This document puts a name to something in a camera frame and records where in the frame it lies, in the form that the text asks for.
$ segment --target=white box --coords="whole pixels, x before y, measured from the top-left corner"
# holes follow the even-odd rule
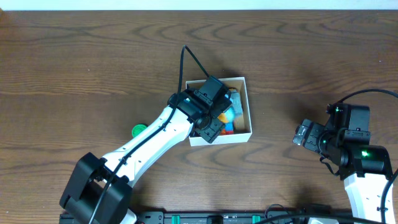
[[[237,134],[218,136],[211,144],[206,142],[202,137],[189,136],[189,142],[191,146],[206,146],[206,145],[215,145],[215,144],[247,142],[252,134],[248,92],[246,91],[246,82],[244,80],[244,77],[219,78],[219,80],[223,82],[226,86],[230,88],[235,88],[239,91],[241,95],[242,108],[243,108],[243,115],[241,121],[243,122],[244,129],[241,131],[241,133],[239,132]],[[188,88],[189,85],[189,87],[194,87],[199,89],[205,83],[205,81],[206,80],[187,81],[185,82],[185,88]]]

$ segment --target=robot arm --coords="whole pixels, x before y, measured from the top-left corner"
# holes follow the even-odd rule
[[[158,129],[159,126],[161,126],[170,116],[171,111],[171,107],[166,107],[163,110],[163,113],[136,138],[132,139],[119,149],[105,154],[103,156],[103,158],[107,160],[105,166],[113,171],[119,164],[120,158],[125,156],[138,143]],[[180,141],[183,141],[191,133],[192,128],[193,123],[188,121],[188,116],[177,109],[173,118],[170,120],[169,125],[138,148],[137,151],[131,155],[131,158],[125,163],[125,165],[119,169],[116,175],[119,177],[128,177],[128,184],[133,187],[141,175],[167,150]]]
[[[133,140],[101,159],[88,153],[77,162],[60,199],[61,207],[79,223],[88,223],[103,191],[97,182],[111,180],[111,186],[95,214],[94,223],[135,223],[135,214],[127,208],[132,187],[139,177],[193,130],[212,143],[224,128],[224,123],[217,117],[231,107],[229,96],[228,87],[212,76],[199,90],[189,88],[179,95],[172,95],[169,106]],[[163,128],[174,108],[175,113]],[[131,155],[130,158],[120,166],[121,159],[128,155]],[[112,178],[117,166],[120,169]]]
[[[369,107],[337,103],[326,112],[330,119],[325,126],[305,119],[293,142],[321,155],[321,162],[329,159],[339,167],[335,175],[344,181],[354,217],[379,222],[378,207],[392,167],[386,148],[369,145]],[[392,187],[386,207],[386,222],[395,223]]]

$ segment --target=wood grain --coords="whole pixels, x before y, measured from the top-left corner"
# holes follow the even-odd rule
[[[216,77],[246,77],[253,135],[176,145],[134,189],[136,210],[349,208],[343,183],[291,140],[302,119],[324,123],[326,104],[349,92],[398,90],[395,11],[4,12],[0,222],[58,223],[76,161],[118,148],[165,107],[183,44]],[[204,78],[189,57],[184,66],[184,81]],[[371,107],[371,143],[396,168],[398,101],[370,93],[349,102]]]

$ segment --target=green cap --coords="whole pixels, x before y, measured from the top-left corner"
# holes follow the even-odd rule
[[[137,137],[137,135],[139,135],[139,133],[143,132],[148,126],[144,125],[144,124],[137,124],[132,128],[131,134],[132,137],[135,138]]]

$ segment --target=wire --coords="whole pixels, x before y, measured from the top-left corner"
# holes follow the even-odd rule
[[[199,65],[199,67],[200,67],[200,69],[203,71],[203,73],[207,76],[207,77],[209,77],[209,73],[207,73],[206,72],[206,69],[205,68],[203,68],[203,66],[201,65],[201,63],[199,62],[199,60],[194,56],[194,54],[192,53],[192,51],[186,46],[186,45],[184,45],[184,47],[183,48],[185,48],[188,52],[189,52],[189,54],[193,57],[193,59],[197,62],[197,64]]]
[[[340,175],[340,170],[334,172],[333,169],[331,168],[330,164],[323,161],[324,159],[326,159],[326,158],[321,156],[321,158],[319,158],[319,162],[321,162],[322,164],[326,165],[326,167],[331,172],[331,174],[333,174],[335,177],[338,177]]]
[[[324,214],[291,214],[291,215],[278,215],[272,218],[266,218],[263,221],[256,222],[255,224],[265,224],[270,223],[277,220],[283,220],[288,218],[329,218],[334,219],[341,222],[346,223],[363,223],[363,224],[382,224],[379,222],[375,222],[372,220],[366,220],[363,218],[354,218],[354,217],[344,217],[338,215],[324,215]]]
[[[386,208],[386,198],[387,198],[387,193],[388,193],[392,183],[397,178],[397,176],[398,176],[398,169],[396,170],[396,172],[392,176],[391,180],[389,180],[386,183],[386,186],[384,187],[384,190],[383,190],[383,194],[381,195],[380,208],[377,208],[377,210],[380,211],[380,213],[381,213],[381,222],[382,223],[386,223],[386,210],[387,210],[387,208]]]
[[[192,51],[186,46],[184,45],[182,47],[181,50],[181,58],[180,58],[180,77],[178,79],[178,90],[177,90],[177,96],[176,99],[179,99],[180,93],[181,93],[181,86],[182,86],[182,71],[183,71],[183,61],[184,61],[184,51],[185,49],[189,52],[189,54],[193,57],[193,59],[197,62],[197,64],[199,65],[199,67],[201,68],[201,70],[205,73],[205,75],[207,77],[209,77],[209,74],[206,72],[205,68],[203,68],[203,66],[200,64],[200,62],[198,61],[198,59],[194,56],[194,54],[192,53]],[[173,107],[172,112],[170,113],[169,118],[167,118],[166,122],[164,122],[160,128],[156,129],[156,131],[154,131],[151,135],[149,135],[148,137],[146,137],[144,140],[142,140],[140,143],[138,143],[133,149],[131,149],[131,151],[129,151],[125,156],[122,157],[122,159],[120,160],[119,164],[116,166],[116,168],[113,170],[109,180],[107,181],[107,183],[104,186],[103,191],[101,192],[101,195],[99,196],[98,202],[94,208],[93,214],[91,214],[90,220],[88,222],[88,224],[92,224],[95,218],[95,215],[98,212],[98,208],[101,205],[101,202],[103,201],[106,191],[108,190],[109,186],[111,185],[112,180],[114,179],[115,175],[118,173],[119,169],[121,168],[121,166],[123,164],[126,163],[126,161],[130,158],[130,156],[138,149],[140,148],[143,144],[145,144],[147,141],[149,141],[151,138],[153,138],[157,133],[159,133],[161,130],[165,129],[166,126],[168,125],[168,123],[170,122],[170,120],[173,118],[173,115],[175,113],[175,110],[177,109],[177,104],[178,102],[176,102],[176,104]]]
[[[289,214],[289,212],[286,210],[286,208],[285,208],[283,205],[280,205],[280,204],[272,204],[272,205],[270,205],[270,206],[267,208],[267,210],[264,212],[265,218],[268,218],[268,212],[269,212],[269,210],[270,210],[272,207],[275,207],[275,206],[282,207],[283,210],[284,210],[287,214]]]
[[[347,100],[348,98],[350,98],[352,96],[355,96],[355,95],[358,95],[360,93],[369,93],[369,92],[385,93],[385,94],[388,94],[388,95],[391,95],[391,96],[394,96],[394,97],[398,98],[398,94],[394,93],[393,91],[380,90],[380,89],[367,89],[367,90],[359,90],[359,91],[356,91],[356,92],[354,92],[352,94],[349,94],[349,95],[343,97],[341,100],[337,101],[337,103],[342,103],[345,100]]]

